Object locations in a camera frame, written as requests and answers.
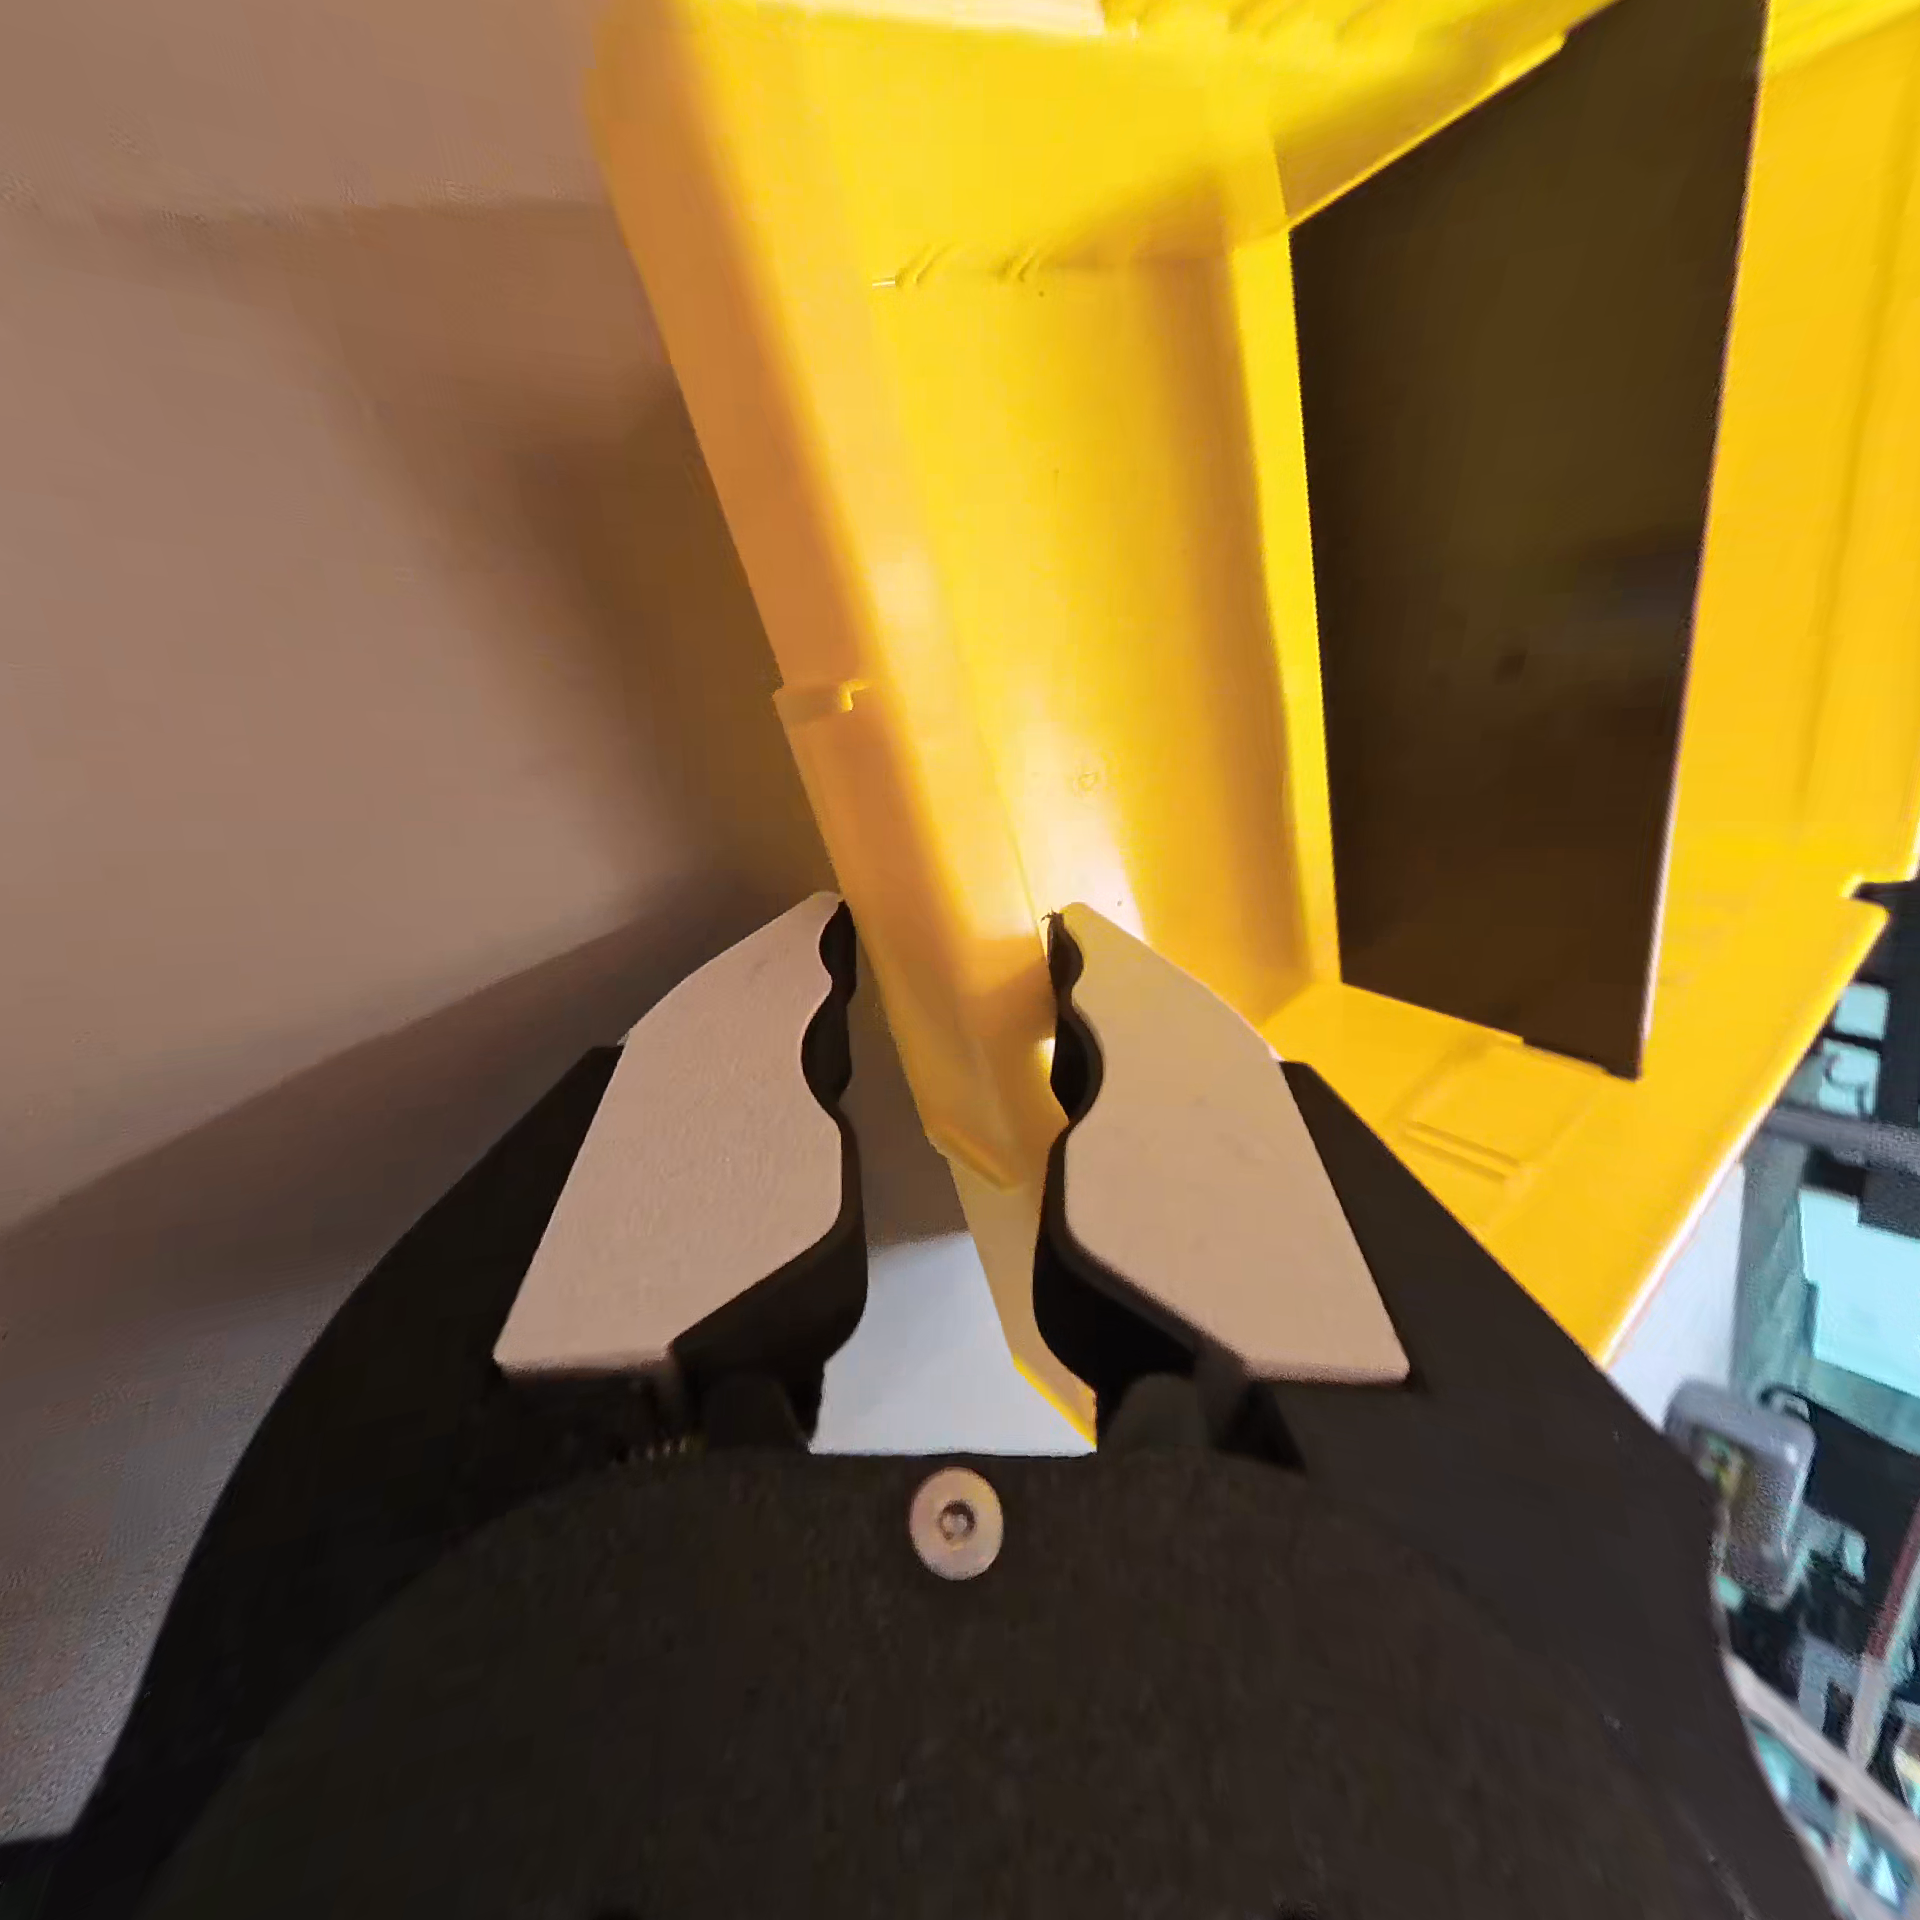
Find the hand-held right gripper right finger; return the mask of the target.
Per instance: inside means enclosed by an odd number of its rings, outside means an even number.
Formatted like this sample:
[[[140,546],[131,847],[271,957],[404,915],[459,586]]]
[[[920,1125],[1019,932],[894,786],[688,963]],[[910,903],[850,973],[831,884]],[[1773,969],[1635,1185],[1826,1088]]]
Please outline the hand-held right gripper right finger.
[[[1275,1385],[1403,1391],[1412,1368],[1278,1051],[1131,931],[1046,931],[1062,1131],[1031,1301],[1112,1445],[1143,1387],[1214,1445]]]

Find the grey rounded box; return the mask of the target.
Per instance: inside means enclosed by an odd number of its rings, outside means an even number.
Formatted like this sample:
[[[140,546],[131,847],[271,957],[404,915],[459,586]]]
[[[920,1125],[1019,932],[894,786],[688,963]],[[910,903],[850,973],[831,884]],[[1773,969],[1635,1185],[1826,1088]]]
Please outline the grey rounded box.
[[[1664,1433],[1709,1484],[1716,1575],[1770,1609],[1784,1609],[1807,1562],[1818,1452],[1807,1417],[1688,1379],[1671,1395]]]

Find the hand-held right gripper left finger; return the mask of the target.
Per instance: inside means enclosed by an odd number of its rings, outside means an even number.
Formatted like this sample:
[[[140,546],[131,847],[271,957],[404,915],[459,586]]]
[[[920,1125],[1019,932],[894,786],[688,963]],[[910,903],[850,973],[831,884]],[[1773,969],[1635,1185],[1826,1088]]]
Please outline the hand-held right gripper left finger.
[[[869,1301],[855,991],[848,903],[818,891],[630,1027],[495,1335],[506,1379],[811,1443]]]

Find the dark bin divider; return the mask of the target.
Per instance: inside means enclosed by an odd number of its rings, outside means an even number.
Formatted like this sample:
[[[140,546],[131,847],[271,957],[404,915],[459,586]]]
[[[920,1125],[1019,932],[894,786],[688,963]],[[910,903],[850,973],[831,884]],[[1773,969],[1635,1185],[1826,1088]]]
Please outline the dark bin divider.
[[[1648,1043],[1764,4],[1622,2],[1291,235],[1342,976]]]

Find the yellow plastic bin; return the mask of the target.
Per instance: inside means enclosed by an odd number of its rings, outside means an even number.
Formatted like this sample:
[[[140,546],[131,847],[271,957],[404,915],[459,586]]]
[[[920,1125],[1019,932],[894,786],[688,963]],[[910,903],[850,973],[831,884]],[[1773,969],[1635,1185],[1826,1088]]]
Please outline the yellow plastic bin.
[[[1605,4],[610,4],[594,146],[1027,1377],[1083,903],[1613,1360],[1915,869],[1915,4],[1764,4],[1637,1077],[1340,971],[1291,235]]]

